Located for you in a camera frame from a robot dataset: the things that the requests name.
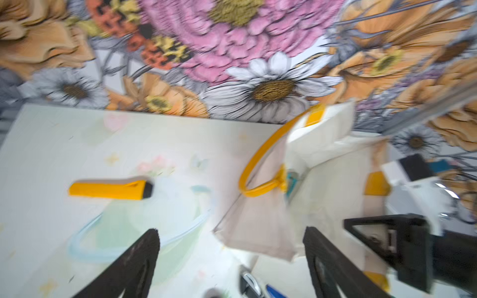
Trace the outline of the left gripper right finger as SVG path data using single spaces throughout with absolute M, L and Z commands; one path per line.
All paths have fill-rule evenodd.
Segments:
M 317 228 L 306 228 L 303 244 L 313 288 L 318 298 L 390 297 Z

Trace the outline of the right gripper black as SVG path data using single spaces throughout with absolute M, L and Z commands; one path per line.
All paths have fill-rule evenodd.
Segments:
M 432 235 L 416 214 L 345 219 L 344 229 L 395 268 L 404 284 L 430 293 L 440 281 L 477 293 L 476 237 L 448 230 Z

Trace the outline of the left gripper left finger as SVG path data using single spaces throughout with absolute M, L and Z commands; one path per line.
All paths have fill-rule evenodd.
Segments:
M 159 252 L 159 233 L 151 228 L 75 297 L 146 298 Z

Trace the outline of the yellow utility knife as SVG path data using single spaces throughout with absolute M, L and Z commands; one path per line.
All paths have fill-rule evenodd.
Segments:
M 152 196 L 154 185 L 145 179 L 78 181 L 68 189 L 70 196 L 141 201 Z

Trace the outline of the teal utility knife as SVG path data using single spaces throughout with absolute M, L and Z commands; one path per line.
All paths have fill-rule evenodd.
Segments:
M 294 189 L 296 188 L 298 181 L 299 181 L 299 175 L 297 172 L 294 171 L 288 171 L 287 176 L 287 190 L 286 190 L 286 196 L 287 198 L 291 198 L 294 192 Z

